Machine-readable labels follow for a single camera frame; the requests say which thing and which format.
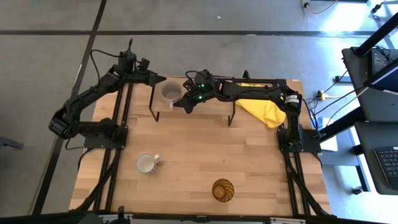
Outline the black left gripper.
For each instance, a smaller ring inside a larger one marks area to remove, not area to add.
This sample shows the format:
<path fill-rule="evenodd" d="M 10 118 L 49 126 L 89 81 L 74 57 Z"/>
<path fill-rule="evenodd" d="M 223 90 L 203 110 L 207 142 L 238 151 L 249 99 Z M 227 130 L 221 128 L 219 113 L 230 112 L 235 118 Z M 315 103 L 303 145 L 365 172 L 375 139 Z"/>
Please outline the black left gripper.
<path fill-rule="evenodd" d="M 152 73 L 150 70 L 135 70 L 124 76 L 124 83 L 141 83 L 147 86 L 155 87 L 158 83 L 166 80 L 166 77 L 158 73 Z"/>

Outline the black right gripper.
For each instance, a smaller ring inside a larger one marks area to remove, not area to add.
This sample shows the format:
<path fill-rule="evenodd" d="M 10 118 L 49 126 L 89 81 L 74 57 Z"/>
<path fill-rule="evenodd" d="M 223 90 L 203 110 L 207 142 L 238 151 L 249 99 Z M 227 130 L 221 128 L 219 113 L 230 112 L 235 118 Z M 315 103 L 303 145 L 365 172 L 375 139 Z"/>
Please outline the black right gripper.
<path fill-rule="evenodd" d="M 194 89 L 191 91 L 191 98 L 183 96 L 174 103 L 174 107 L 185 108 L 187 114 L 192 113 L 198 102 L 216 98 L 221 99 L 221 83 L 208 70 L 196 71 L 194 78 Z"/>

